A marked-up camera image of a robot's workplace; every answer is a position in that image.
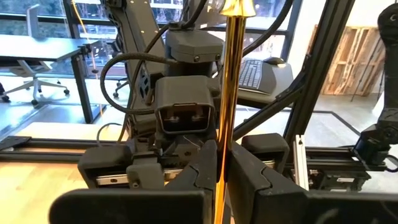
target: window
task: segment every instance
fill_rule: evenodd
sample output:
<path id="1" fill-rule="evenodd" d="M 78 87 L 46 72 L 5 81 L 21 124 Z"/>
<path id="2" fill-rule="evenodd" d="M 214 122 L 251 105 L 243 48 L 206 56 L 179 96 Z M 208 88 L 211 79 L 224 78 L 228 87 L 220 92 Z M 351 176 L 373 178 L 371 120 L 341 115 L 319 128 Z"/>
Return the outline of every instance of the window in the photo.
<path id="1" fill-rule="evenodd" d="M 81 18 L 108 20 L 100 0 L 75 0 Z M 180 20 L 182 0 L 150 0 L 157 22 Z"/>
<path id="2" fill-rule="evenodd" d="M 26 14 L 26 10 L 40 4 L 39 15 L 65 16 L 62 0 L 1 0 L 0 13 Z"/>
<path id="3" fill-rule="evenodd" d="M 90 39 L 102 40 L 101 48 L 95 49 L 94 52 L 95 66 L 91 58 L 86 59 L 89 75 L 93 75 L 91 71 L 94 67 L 101 72 L 106 62 L 113 57 L 114 51 L 109 44 L 115 40 L 116 35 L 118 34 L 117 28 L 113 26 L 85 25 L 87 34 L 84 33 L 82 26 L 79 25 L 78 28 L 81 38 L 88 37 Z M 117 63 L 116 65 L 113 65 L 107 74 L 108 78 L 111 76 L 126 76 L 124 64 Z"/>
<path id="4" fill-rule="evenodd" d="M 0 20 L 0 34 L 6 35 L 27 35 L 25 21 Z"/>
<path id="5" fill-rule="evenodd" d="M 213 34 L 216 37 L 225 40 L 225 32 L 219 31 L 208 31 L 209 34 Z M 247 47 L 257 38 L 259 38 L 260 34 L 245 34 L 243 40 L 243 47 Z M 265 41 L 258 48 L 250 52 L 246 55 L 246 58 L 253 58 L 264 60 L 268 57 L 280 57 L 282 52 L 283 44 L 284 44 L 285 36 L 283 35 L 272 35 L 267 41 Z"/>
<path id="6" fill-rule="evenodd" d="M 0 34 L 6 35 L 27 35 L 27 24 L 25 21 L 0 20 Z M 70 37 L 66 24 L 52 22 L 39 23 L 40 36 L 42 37 Z"/>
<path id="7" fill-rule="evenodd" d="M 246 21 L 246 27 L 268 29 L 279 15 L 280 10 L 285 4 L 285 0 L 254 0 L 254 9 L 256 16 L 250 17 Z M 290 13 L 280 25 L 280 30 L 286 30 L 289 23 Z"/>

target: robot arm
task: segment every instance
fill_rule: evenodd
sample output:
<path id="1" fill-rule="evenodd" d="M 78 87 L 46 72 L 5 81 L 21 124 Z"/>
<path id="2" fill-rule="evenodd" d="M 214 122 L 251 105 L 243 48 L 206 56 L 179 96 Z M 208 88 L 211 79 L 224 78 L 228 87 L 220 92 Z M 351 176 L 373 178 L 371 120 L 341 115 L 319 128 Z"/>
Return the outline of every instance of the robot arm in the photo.
<path id="1" fill-rule="evenodd" d="M 367 164 L 381 164 L 391 144 L 398 144 L 398 4 L 383 10 L 377 20 L 386 47 L 384 107 L 377 123 L 361 133 L 354 149 Z"/>
<path id="2" fill-rule="evenodd" d="M 101 3 L 108 13 L 109 20 L 118 28 L 122 51 L 143 52 L 159 31 L 150 4 L 144 0 L 101 0 Z M 149 53 L 163 57 L 165 54 L 163 40 L 158 40 Z M 136 60 L 128 61 L 128 74 L 132 74 L 136 66 Z M 163 72 L 164 65 L 147 62 L 146 69 L 148 73 Z"/>

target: desk leg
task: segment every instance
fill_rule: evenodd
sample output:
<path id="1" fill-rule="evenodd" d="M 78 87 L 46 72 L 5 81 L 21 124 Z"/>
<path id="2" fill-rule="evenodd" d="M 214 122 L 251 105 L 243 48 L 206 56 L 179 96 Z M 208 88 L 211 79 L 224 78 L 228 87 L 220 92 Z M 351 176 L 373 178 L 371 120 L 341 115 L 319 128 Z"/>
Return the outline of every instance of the desk leg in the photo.
<path id="1" fill-rule="evenodd" d="M 97 106 L 94 111 L 91 110 L 90 99 L 88 98 L 85 77 L 87 76 L 87 66 L 83 56 L 76 55 L 72 57 L 72 69 L 75 75 L 77 90 L 79 92 L 81 108 L 87 124 L 91 124 L 100 115 L 101 108 Z"/>

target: tiled floor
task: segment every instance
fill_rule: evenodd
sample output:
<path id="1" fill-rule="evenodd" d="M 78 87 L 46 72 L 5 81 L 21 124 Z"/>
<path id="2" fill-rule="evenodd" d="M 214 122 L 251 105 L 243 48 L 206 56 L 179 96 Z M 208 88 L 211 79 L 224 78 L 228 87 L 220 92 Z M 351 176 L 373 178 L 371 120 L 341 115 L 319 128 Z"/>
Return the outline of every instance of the tiled floor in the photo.
<path id="1" fill-rule="evenodd" d="M 20 85 L 23 82 L 21 78 L 0 77 L 6 89 Z M 65 96 L 61 89 L 43 87 L 41 101 L 46 103 L 38 108 L 33 108 L 30 104 L 32 99 L 32 90 L 22 90 L 10 94 L 12 103 L 0 103 L 0 131 L 1 134 L 12 134 L 26 127 L 31 122 L 61 122 L 61 123 L 83 123 L 83 113 L 79 105 L 80 99 L 74 79 L 62 79 L 63 85 L 70 89 L 70 95 Z M 92 104 L 107 104 L 103 98 L 99 81 L 87 80 L 87 89 Z M 116 81 L 106 81 L 106 87 L 109 94 L 112 95 L 116 88 Z M 128 87 L 123 88 L 119 92 L 119 99 L 116 102 L 125 105 L 128 96 Z M 356 97 L 350 102 L 349 96 L 321 96 L 318 99 L 316 110 L 333 111 L 358 131 L 362 131 L 369 125 L 377 121 L 377 117 L 372 114 L 373 106 L 376 104 L 376 96 L 367 98 Z M 240 124 L 244 119 L 252 116 L 256 110 L 245 106 L 238 106 L 236 112 L 235 125 Z M 107 106 L 103 115 L 99 117 L 95 123 L 106 124 L 109 122 L 122 123 L 123 113 Z M 283 134 L 285 124 L 288 120 L 289 112 L 280 112 L 267 120 L 265 123 L 257 127 L 266 133 Z M 305 133 L 306 145 L 308 146 L 341 146 L 355 144 L 358 135 L 347 128 L 343 123 L 330 114 L 314 113 L 308 124 Z M 398 156 L 398 149 L 393 148 L 392 154 Z M 398 188 L 388 187 L 398 185 L 398 175 L 390 173 L 372 173 L 372 179 L 367 181 L 363 187 L 363 191 L 377 192 L 395 192 Z"/>

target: black bracket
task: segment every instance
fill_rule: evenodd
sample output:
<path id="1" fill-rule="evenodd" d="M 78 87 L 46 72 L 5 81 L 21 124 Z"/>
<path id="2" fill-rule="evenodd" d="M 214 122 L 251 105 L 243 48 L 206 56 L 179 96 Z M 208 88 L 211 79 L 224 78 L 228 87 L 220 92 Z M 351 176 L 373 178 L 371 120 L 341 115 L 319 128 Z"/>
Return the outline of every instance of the black bracket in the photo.
<path id="1" fill-rule="evenodd" d="M 21 146 L 29 142 L 32 137 L 25 136 L 8 136 L 2 141 L 0 141 L 0 151 L 9 149 L 11 147 Z"/>

